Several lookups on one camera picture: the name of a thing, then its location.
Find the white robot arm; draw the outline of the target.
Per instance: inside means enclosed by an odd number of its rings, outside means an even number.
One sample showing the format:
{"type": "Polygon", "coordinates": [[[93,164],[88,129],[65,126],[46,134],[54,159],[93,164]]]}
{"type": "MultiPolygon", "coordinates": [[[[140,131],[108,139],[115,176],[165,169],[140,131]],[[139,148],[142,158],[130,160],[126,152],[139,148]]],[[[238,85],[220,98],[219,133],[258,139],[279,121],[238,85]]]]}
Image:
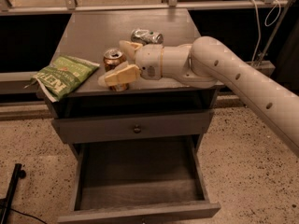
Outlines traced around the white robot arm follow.
{"type": "Polygon", "coordinates": [[[299,96],[243,62],[219,40],[201,36],[177,47],[122,40],[120,48],[134,62],[123,62],[100,76],[100,86],[131,83],[141,77],[173,78],[200,89],[221,82],[299,156],[299,96]]]}

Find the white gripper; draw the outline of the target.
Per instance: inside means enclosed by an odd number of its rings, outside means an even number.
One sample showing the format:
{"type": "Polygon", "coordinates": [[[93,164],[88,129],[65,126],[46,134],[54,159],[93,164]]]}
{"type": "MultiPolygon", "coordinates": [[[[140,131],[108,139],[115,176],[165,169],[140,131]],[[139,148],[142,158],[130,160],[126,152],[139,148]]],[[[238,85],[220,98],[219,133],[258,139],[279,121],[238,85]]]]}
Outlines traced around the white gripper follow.
{"type": "Polygon", "coordinates": [[[98,78],[99,86],[111,87],[127,84],[138,80],[140,76],[150,80],[162,78],[162,45],[148,44],[143,46],[141,43],[120,40],[119,46],[128,59],[133,60],[135,58],[135,64],[123,62],[114,69],[105,72],[98,78]]]}

